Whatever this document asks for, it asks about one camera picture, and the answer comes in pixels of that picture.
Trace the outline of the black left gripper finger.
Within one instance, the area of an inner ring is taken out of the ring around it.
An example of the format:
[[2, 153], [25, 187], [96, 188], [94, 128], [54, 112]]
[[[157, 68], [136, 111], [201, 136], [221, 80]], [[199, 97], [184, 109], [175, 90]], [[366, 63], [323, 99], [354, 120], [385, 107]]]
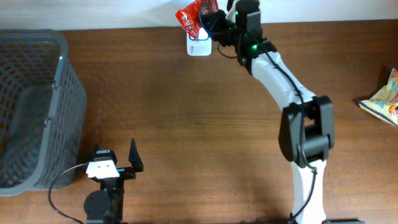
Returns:
[[99, 151], [99, 145], [98, 143], [96, 143], [92, 150], [90, 151], [89, 155], [88, 155], [88, 162], [93, 162], [96, 156], [96, 153]]
[[144, 171], [144, 165], [137, 151], [137, 146], [134, 138], [131, 139], [128, 161], [131, 163], [131, 167], [134, 169], [135, 172]]

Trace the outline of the red Hacks candy bag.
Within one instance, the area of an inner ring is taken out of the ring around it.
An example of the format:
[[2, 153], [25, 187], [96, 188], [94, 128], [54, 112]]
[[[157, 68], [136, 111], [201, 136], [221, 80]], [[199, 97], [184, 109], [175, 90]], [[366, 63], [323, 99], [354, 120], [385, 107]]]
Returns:
[[208, 14], [218, 10], [217, 0], [194, 0], [185, 8], [175, 13], [175, 18], [179, 21], [184, 31], [193, 40], [199, 40], [201, 24], [199, 13]]

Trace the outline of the beige snack chip bag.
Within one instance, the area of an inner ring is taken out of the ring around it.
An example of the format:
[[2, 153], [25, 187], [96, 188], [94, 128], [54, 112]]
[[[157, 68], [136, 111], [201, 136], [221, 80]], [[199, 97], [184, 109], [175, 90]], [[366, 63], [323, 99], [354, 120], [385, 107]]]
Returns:
[[386, 85], [368, 100], [358, 102], [362, 110], [397, 126], [397, 69], [392, 69]]

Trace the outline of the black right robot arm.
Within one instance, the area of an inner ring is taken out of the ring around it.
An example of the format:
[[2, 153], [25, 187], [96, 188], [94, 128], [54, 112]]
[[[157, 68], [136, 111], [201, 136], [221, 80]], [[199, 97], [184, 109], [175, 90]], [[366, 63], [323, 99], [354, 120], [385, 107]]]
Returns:
[[282, 112], [279, 147], [294, 182], [289, 223], [326, 223], [323, 174], [335, 143], [333, 104], [302, 85], [263, 36], [259, 1], [230, 1], [228, 8], [232, 18], [214, 1], [202, 1], [198, 20], [212, 40], [234, 47], [239, 64], [265, 86]]

